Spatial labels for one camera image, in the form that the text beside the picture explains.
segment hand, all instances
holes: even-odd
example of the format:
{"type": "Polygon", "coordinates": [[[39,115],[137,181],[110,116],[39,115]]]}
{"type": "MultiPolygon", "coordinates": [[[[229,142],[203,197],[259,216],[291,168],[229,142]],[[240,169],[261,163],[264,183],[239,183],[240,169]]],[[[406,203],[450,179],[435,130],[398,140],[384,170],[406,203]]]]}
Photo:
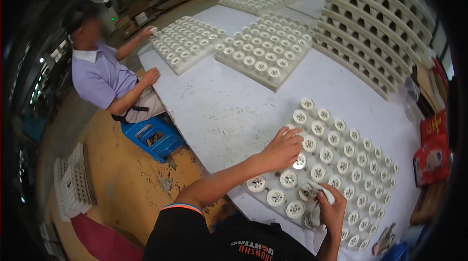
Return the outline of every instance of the hand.
{"type": "Polygon", "coordinates": [[[147,26],[146,28],[141,30],[140,37],[142,37],[144,39],[149,38],[152,35],[151,31],[150,31],[152,28],[154,28],[154,26],[147,26]]]}
{"type": "Polygon", "coordinates": [[[275,138],[258,154],[260,174],[284,170],[297,160],[302,150],[301,142],[304,141],[297,135],[301,131],[301,128],[288,130],[288,127],[278,131],[275,138]]]}
{"type": "Polygon", "coordinates": [[[319,183],[335,197],[335,203],[330,205],[323,192],[317,194],[320,203],[320,220],[327,226],[332,239],[340,242],[343,230],[344,211],[346,210],[346,198],[335,187],[329,184],[319,183]]]}
{"type": "Polygon", "coordinates": [[[159,70],[158,68],[151,68],[148,70],[143,78],[141,79],[141,82],[144,83],[144,85],[152,86],[158,81],[158,78],[160,77],[159,70]]]}

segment blue plastic stool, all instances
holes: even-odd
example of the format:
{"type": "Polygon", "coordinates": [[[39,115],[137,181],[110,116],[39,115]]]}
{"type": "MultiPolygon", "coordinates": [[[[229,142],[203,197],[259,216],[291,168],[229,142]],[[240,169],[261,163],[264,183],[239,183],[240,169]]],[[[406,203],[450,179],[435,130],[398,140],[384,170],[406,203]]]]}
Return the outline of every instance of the blue plastic stool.
{"type": "Polygon", "coordinates": [[[172,121],[167,116],[167,113],[151,117],[143,122],[127,125],[120,124],[120,126],[122,127],[122,132],[130,141],[161,163],[165,163],[164,157],[179,146],[189,148],[177,129],[172,125],[172,121]],[[146,141],[157,132],[162,133],[162,138],[158,139],[153,145],[148,146],[146,141]]]}
{"type": "Polygon", "coordinates": [[[406,244],[395,244],[385,253],[380,261],[407,261],[409,249],[406,244]]]}

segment man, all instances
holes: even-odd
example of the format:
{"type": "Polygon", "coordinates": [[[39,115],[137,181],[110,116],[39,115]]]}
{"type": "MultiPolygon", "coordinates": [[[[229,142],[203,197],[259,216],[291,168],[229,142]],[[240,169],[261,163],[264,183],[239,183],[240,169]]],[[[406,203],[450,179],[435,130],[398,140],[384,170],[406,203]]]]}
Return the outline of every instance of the man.
{"type": "Polygon", "coordinates": [[[153,68],[139,81],[137,75],[120,64],[140,42],[150,35],[152,26],[118,50],[101,42],[102,4],[81,1],[65,13],[62,26],[73,42],[72,81],[79,96],[112,114],[114,120],[137,123],[163,113],[164,107],[151,85],[159,78],[153,68]]]}
{"type": "Polygon", "coordinates": [[[146,243],[143,261],[336,261],[346,199],[327,184],[321,185],[333,194],[335,203],[330,205],[323,192],[318,193],[320,219],[327,226],[327,234],[317,256],[278,225],[274,227],[241,217],[228,217],[212,234],[206,226],[203,208],[246,180],[266,172],[288,169],[297,160],[303,141],[297,134],[302,129],[288,129],[283,127],[261,153],[199,179],[184,188],[173,204],[163,207],[146,243]]]}

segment black belt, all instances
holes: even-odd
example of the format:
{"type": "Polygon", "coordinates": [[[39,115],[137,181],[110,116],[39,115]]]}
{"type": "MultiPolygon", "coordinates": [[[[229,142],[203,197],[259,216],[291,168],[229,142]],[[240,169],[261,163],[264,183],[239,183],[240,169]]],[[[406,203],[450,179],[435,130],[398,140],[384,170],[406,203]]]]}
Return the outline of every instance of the black belt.
{"type": "Polygon", "coordinates": [[[149,112],[149,108],[146,107],[146,106],[131,106],[127,112],[125,113],[125,115],[123,116],[116,116],[114,114],[110,114],[112,116],[112,118],[115,120],[115,121],[118,121],[124,125],[128,125],[128,121],[126,120],[126,117],[127,117],[127,114],[128,114],[128,111],[130,111],[130,109],[133,109],[135,111],[139,111],[139,112],[149,112]]]}

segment black t-shirt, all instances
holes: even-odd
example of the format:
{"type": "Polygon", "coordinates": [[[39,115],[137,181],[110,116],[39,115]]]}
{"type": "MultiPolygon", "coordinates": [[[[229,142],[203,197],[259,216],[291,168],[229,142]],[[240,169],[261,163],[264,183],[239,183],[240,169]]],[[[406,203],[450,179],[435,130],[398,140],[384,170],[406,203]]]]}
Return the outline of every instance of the black t-shirt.
{"type": "Polygon", "coordinates": [[[281,230],[229,217],[212,234],[201,211],[188,204],[163,208],[146,244],[143,261],[314,261],[315,256],[281,230]]]}

